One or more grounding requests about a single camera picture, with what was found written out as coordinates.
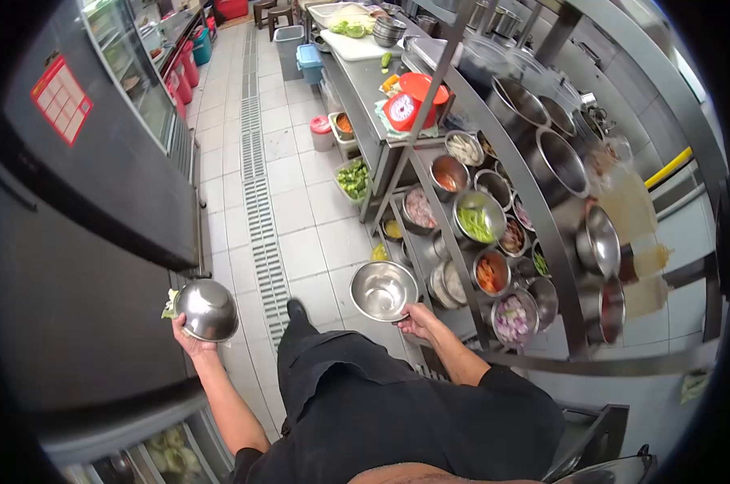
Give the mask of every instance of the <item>black shirt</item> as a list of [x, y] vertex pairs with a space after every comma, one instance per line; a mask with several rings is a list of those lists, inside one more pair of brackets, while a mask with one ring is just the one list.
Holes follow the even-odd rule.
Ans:
[[[417, 409], [411, 385], [429, 385], [445, 411], [433, 417]], [[437, 380], [381, 385], [339, 364], [324, 374], [288, 436], [265, 455], [236, 453], [234, 482], [348, 482], [400, 462], [467, 479], [539, 480], [563, 430], [550, 396], [506, 368], [490, 369], [477, 387]], [[466, 469], [448, 461], [442, 447], [448, 443]]]

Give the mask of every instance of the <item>shoe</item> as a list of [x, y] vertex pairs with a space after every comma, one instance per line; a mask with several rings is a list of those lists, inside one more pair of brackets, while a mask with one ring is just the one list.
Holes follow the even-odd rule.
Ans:
[[290, 317], [290, 321], [309, 320], [309, 314], [306, 313], [306, 308], [303, 307], [303, 303], [294, 297], [287, 301], [287, 314]]

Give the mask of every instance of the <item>red sticker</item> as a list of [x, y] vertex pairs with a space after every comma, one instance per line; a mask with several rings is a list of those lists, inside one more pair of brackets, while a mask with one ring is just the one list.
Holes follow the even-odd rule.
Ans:
[[64, 56], [56, 57], [48, 66], [34, 84], [31, 98], [61, 138], [72, 146], [93, 103], [80, 88]]

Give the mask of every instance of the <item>white tile floor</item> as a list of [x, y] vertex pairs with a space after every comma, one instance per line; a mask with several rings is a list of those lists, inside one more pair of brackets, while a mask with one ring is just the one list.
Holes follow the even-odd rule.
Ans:
[[[212, 60], [186, 105], [188, 125], [202, 146], [202, 196], [207, 200], [215, 280], [233, 290], [241, 329], [220, 345], [231, 381], [271, 441], [282, 428], [284, 406], [246, 227], [241, 177], [240, 107], [244, 39], [252, 23], [219, 31]], [[306, 305], [320, 331], [349, 329], [382, 344], [396, 358], [422, 362], [399, 330], [360, 315], [349, 296], [354, 271], [370, 256], [372, 240], [333, 181], [338, 150], [316, 152], [309, 120], [327, 115], [319, 90], [284, 82], [276, 46], [258, 33], [258, 84], [263, 150], [284, 275], [292, 296]]]

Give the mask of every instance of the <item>white cutting board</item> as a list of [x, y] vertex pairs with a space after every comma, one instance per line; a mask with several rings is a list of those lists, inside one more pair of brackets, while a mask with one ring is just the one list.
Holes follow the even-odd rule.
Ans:
[[359, 39], [352, 39], [346, 35], [332, 33], [328, 29], [322, 30], [320, 35], [330, 48], [345, 61], [379, 59], [383, 54], [388, 52], [391, 52], [395, 57], [403, 55], [403, 48], [399, 45], [386, 49], [376, 44], [376, 40], [372, 35], [365, 35]]

